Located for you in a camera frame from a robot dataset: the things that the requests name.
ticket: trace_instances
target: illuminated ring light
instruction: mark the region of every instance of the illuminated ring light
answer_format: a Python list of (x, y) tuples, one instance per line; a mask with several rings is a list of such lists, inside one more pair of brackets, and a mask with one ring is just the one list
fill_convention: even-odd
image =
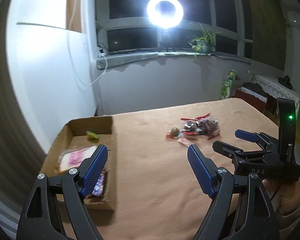
[[(155, 11), (155, 7), (159, 2), (168, 1), (174, 5), (176, 8), (176, 13), (173, 17), (161, 17)], [(150, 0), (147, 6), (147, 13), (150, 21), (154, 25), (158, 25), (162, 28), (168, 29), (177, 26), (183, 18), (183, 8), (178, 0)]]

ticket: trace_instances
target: tablecloth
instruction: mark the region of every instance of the tablecloth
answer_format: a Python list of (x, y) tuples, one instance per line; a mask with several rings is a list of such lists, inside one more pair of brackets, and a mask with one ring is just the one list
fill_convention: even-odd
[[(200, 189), (187, 160), (187, 148), (177, 140), (166, 139), (165, 134), (180, 127), (180, 118), (206, 113), (219, 121), (221, 135), (213, 140), (200, 136), (195, 143), (218, 167), (231, 172), (231, 160), (212, 150), (215, 140), (253, 151), (259, 147), (237, 139), (237, 129), (278, 137), (278, 127), (273, 122), (237, 98), (114, 115), (117, 210), (89, 211), (105, 240), (193, 238), (211, 199)], [(68, 223), (65, 228), (68, 236), (75, 239)]]
[(278, 79), (274, 77), (254, 74), (251, 78), (251, 81), (258, 83), (264, 92), (268, 93), (274, 98), (286, 98), (293, 100), (296, 105), (296, 116), (298, 116), (300, 108), (300, 93), (281, 85)]

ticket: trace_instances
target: green package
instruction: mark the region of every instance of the green package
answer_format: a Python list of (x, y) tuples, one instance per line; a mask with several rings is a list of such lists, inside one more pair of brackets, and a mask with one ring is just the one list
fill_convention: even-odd
[(227, 99), (230, 96), (232, 82), (235, 80), (236, 71), (231, 70), (227, 76), (223, 78), (220, 99)]

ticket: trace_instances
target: sleeve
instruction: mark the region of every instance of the sleeve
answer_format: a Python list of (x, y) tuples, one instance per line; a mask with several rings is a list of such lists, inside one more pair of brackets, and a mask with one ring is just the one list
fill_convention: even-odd
[(276, 217), (280, 229), (280, 240), (285, 240), (300, 221), (300, 207), (289, 215), (281, 215), (277, 212)]

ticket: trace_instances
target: window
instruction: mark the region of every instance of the window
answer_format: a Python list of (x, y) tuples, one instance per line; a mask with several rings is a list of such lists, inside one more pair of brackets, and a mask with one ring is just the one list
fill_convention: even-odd
[[(140, 49), (154, 51), (160, 47), (165, 37), (164, 30), (154, 26), (148, 19), (146, 7), (150, 0), (96, 1), (98, 42), (110, 53)], [(198, 35), (202, 25), (218, 33), (216, 51), (251, 57), (249, 0), (178, 1), (183, 6), (184, 17), (177, 27), (169, 29), (169, 48), (173, 46), (177, 51), (192, 51), (189, 43)], [(168, 2), (161, 2), (158, 6), (165, 12), (174, 13), (174, 7)]]
[(237, 32), (237, 15), (234, 0), (214, 0), (217, 26)]

